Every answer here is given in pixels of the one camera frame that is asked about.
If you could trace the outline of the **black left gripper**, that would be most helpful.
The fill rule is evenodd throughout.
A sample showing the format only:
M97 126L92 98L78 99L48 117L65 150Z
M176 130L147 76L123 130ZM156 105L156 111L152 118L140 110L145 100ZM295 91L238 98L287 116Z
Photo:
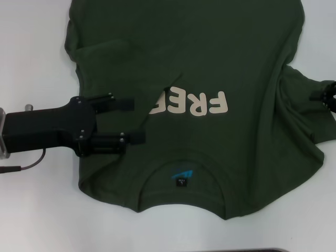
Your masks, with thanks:
M121 154L129 145L144 144L144 131L93 133L96 114L133 111L133 98L116 99L112 93L73 97L59 108L8 113L4 121L4 144L10 154L67 147L79 157L90 154Z

